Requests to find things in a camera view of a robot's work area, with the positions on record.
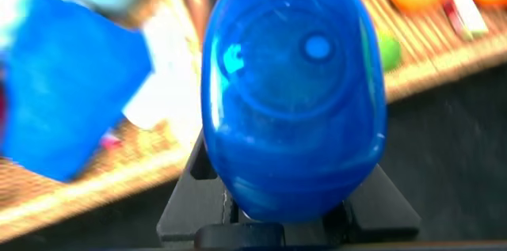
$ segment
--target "blue container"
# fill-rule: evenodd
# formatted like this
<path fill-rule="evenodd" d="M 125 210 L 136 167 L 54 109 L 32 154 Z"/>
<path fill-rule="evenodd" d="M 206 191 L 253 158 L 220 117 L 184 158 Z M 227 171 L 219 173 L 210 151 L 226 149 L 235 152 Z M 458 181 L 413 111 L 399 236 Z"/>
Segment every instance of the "blue container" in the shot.
<path fill-rule="evenodd" d="M 386 101 L 360 0 L 219 0 L 204 41 L 209 157 L 253 219 L 316 218 L 372 171 Z"/>

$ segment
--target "woven basket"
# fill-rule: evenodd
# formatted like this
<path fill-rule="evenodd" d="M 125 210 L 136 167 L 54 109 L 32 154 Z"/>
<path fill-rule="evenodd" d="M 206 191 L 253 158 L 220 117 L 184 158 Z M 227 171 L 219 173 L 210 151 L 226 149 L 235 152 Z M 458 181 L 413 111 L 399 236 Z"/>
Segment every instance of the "woven basket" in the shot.
<path fill-rule="evenodd" d="M 455 81 L 507 61 L 507 11 L 482 10 L 490 32 L 462 41 L 442 9 L 406 17 L 389 0 L 363 0 L 379 31 L 402 44 L 402 65 L 385 75 L 388 101 Z"/>
<path fill-rule="evenodd" d="M 180 32 L 168 34 L 184 35 L 186 50 L 193 56 L 189 62 L 200 64 L 199 40 L 183 0 L 142 0 L 119 22 L 139 25 L 160 2 L 170 6 L 181 25 Z M 200 127 L 192 129 L 197 137 Z M 49 180 L 0 159 L 0 242 L 178 177 L 193 146 L 176 143 L 168 123 L 160 123 L 153 131 L 141 131 L 125 121 L 118 135 L 123 146 L 113 152 L 98 152 L 83 175 L 71 184 Z"/>

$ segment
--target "black surface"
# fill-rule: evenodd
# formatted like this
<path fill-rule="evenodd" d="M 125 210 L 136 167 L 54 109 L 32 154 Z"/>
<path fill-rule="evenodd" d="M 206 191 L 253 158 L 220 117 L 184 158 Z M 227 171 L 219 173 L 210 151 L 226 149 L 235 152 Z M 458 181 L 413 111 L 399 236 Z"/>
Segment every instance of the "black surface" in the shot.
<path fill-rule="evenodd" d="M 421 218 L 379 165 L 347 201 L 351 242 L 410 240 L 419 231 Z"/>
<path fill-rule="evenodd" d="M 230 223 L 232 208 L 231 196 L 209 163 L 201 134 L 158 222 L 158 236 L 162 242 L 192 241 L 204 226 Z"/>
<path fill-rule="evenodd" d="M 281 247 L 285 245 L 284 227 L 277 223 L 233 223 L 204 226 L 196 233 L 197 249 Z"/>
<path fill-rule="evenodd" d="M 507 66 L 389 107 L 381 166 L 422 217 L 420 239 L 507 238 L 506 137 Z"/>

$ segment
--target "black mount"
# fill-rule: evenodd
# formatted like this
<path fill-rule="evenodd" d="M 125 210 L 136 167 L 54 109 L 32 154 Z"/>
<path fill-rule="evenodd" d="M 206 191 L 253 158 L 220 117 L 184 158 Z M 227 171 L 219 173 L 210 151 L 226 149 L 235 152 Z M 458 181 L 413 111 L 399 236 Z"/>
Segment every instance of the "black mount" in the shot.
<path fill-rule="evenodd" d="M 340 206 L 313 222 L 254 222 L 217 177 L 202 132 L 157 225 L 165 247 L 242 248 L 410 240 L 421 218 L 376 166 Z"/>

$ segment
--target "light blue object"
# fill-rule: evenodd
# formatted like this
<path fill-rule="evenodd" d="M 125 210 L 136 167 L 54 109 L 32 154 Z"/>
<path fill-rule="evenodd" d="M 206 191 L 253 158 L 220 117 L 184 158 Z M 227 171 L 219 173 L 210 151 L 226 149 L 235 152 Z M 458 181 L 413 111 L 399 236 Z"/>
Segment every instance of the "light blue object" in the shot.
<path fill-rule="evenodd" d="M 62 0 L 31 0 L 6 60 L 6 157 L 69 181 L 151 70 L 144 38 Z"/>
<path fill-rule="evenodd" d="M 360 0 L 219 0 L 204 41 L 209 157 L 253 219 L 336 207 L 383 152 L 386 101 Z"/>

